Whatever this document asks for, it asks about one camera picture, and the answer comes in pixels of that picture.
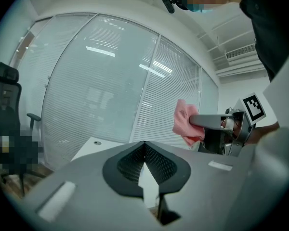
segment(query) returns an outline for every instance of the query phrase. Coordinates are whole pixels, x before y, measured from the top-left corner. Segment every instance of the air conditioner vent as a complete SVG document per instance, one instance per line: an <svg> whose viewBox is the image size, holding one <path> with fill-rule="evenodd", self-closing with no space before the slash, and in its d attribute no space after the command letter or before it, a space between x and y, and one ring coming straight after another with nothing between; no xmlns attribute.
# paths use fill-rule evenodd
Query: air conditioner vent
<svg viewBox="0 0 289 231"><path fill-rule="evenodd" d="M250 45L244 46L242 48L236 49L234 51L227 52L227 53L225 53L225 56L226 56L227 60L229 60L233 57L237 58L239 55L243 55L243 54L246 54L246 53L252 52L252 51L256 51L255 44L250 44Z"/></svg>

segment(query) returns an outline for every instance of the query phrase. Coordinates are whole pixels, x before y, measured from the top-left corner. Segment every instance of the person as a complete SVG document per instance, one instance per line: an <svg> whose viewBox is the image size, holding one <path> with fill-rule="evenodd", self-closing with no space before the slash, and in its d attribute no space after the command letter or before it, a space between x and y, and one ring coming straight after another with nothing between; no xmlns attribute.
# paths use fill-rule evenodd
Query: person
<svg viewBox="0 0 289 231"><path fill-rule="evenodd" d="M182 0L191 11L237 2L242 12L251 19L255 33L255 48L270 81L274 79L289 55L289 0ZM235 123L238 135L240 123ZM258 143L264 135L279 128L278 122L252 130L245 145Z"/></svg>

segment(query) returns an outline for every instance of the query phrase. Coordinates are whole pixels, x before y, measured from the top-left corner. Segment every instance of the dark sleeve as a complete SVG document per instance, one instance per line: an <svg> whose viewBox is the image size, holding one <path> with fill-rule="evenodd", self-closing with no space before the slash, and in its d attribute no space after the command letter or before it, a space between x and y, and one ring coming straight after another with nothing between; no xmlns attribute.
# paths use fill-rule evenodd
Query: dark sleeve
<svg viewBox="0 0 289 231"><path fill-rule="evenodd" d="M289 56L289 0L242 0L240 8L252 21L256 50L271 81Z"/></svg>

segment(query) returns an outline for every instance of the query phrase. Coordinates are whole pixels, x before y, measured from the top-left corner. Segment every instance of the desk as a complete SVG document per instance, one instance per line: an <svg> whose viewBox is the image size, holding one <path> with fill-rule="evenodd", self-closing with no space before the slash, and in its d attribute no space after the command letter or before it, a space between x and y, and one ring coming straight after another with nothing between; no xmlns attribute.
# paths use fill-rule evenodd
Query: desk
<svg viewBox="0 0 289 231"><path fill-rule="evenodd" d="M95 137L90 137L88 141L83 145L83 147L76 153L73 157L72 161L81 156L85 156L88 154L101 152L119 145L123 145L123 143L117 143L112 141L101 140ZM144 190L144 204L147 208L152 208L158 205L158 184L153 178L148 166L144 164L140 176L138 185Z"/></svg>

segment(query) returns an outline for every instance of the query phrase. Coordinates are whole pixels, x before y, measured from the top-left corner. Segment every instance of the black office chair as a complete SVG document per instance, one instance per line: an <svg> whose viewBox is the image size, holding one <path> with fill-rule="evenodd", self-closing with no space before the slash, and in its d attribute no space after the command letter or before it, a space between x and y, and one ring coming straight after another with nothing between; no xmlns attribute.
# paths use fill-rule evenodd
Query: black office chair
<svg viewBox="0 0 289 231"><path fill-rule="evenodd" d="M38 153L42 152L37 141L32 136L21 136L18 104L21 86L17 83L19 74L17 69L0 63L0 164L7 170L5 176L18 174L22 194L25 195L24 174L44 178L44 175L32 171L32 165L38 163ZM31 118L30 130L34 121L41 118L34 114L27 114Z"/></svg>

